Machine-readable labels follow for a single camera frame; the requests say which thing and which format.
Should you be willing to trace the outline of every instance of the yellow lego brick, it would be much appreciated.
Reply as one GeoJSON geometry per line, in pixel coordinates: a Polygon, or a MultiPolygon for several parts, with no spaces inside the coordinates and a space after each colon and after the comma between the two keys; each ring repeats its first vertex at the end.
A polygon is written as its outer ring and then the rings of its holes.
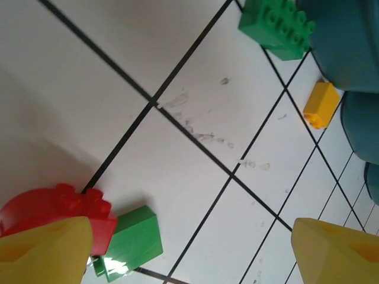
{"type": "Polygon", "coordinates": [[[292,247],[304,284],[378,284],[379,237],[296,219],[292,247]]]}
{"type": "Polygon", "coordinates": [[[316,83],[304,108],[304,118],[316,129],[327,127],[338,101],[339,95],[331,83],[316,83]]]}
{"type": "Polygon", "coordinates": [[[0,238],[0,283],[80,284],[92,247],[87,217],[0,238]]]}

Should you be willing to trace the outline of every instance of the red lego brick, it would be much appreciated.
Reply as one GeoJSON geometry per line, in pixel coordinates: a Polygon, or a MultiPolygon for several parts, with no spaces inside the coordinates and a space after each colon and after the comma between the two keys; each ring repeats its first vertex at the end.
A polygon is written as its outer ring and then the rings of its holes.
{"type": "Polygon", "coordinates": [[[17,195],[0,210],[0,237],[49,224],[65,218],[87,216],[94,235],[91,255],[107,252],[117,218],[111,204],[99,189],[75,193],[72,185],[58,184],[54,189],[32,189],[17,195]]]}

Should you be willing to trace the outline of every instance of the white tile floor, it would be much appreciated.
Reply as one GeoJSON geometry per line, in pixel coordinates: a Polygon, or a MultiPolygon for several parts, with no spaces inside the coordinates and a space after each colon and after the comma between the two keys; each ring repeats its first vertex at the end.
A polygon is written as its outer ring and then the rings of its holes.
{"type": "MultiPolygon", "coordinates": [[[[299,113],[322,78],[312,55],[264,52],[235,1],[0,8],[0,205],[64,181],[118,214],[151,206],[165,252],[115,283],[300,284],[296,218],[378,234],[339,109],[326,131],[299,113]]],[[[89,267],[82,283],[106,280],[89,267]]]]}

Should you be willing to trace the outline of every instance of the green toy block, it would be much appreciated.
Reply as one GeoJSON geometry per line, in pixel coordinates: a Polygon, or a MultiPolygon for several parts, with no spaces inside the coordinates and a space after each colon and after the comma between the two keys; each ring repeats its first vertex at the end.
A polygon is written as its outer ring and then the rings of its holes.
{"type": "Polygon", "coordinates": [[[281,60],[302,58],[315,23],[292,0],[246,0],[239,29],[281,60]]]}
{"type": "Polygon", "coordinates": [[[118,218],[107,253],[94,262],[95,273],[111,283],[162,253],[156,215],[143,206],[118,218]]]}

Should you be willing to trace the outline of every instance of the floor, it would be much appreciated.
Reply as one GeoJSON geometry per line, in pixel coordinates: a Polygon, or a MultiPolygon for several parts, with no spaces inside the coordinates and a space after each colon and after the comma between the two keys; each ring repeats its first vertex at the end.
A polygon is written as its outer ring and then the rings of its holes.
{"type": "Polygon", "coordinates": [[[238,2],[0,6],[0,206],[57,182],[102,189],[116,214],[148,204],[165,252],[114,283],[300,284],[296,218],[378,234],[339,108],[327,130],[301,116],[312,54],[263,50],[238,2]]]}

